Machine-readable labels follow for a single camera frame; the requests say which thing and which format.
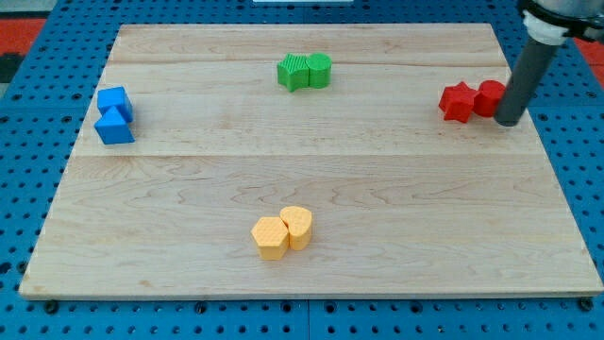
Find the wooden board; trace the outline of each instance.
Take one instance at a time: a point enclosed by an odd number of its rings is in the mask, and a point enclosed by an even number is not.
[[[332,84],[277,84],[324,51]],[[505,81],[488,25],[125,25],[135,144],[86,115],[21,284],[32,299],[510,298],[602,291],[528,115],[445,122],[446,85]],[[303,251],[250,230],[314,212]]]

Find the yellow hexagonal block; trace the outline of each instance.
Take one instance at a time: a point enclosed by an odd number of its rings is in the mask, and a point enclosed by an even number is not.
[[[289,245],[287,227],[279,217],[261,217],[252,229],[258,253],[263,260],[280,260]]]
[[[279,214],[290,232],[290,248],[302,250],[312,237],[312,212],[301,207],[285,207]]]

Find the robot end effector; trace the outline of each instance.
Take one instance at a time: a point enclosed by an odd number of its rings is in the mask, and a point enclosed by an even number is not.
[[[515,126],[555,53],[567,38],[604,43],[604,0],[519,0],[528,41],[495,112],[502,126]]]

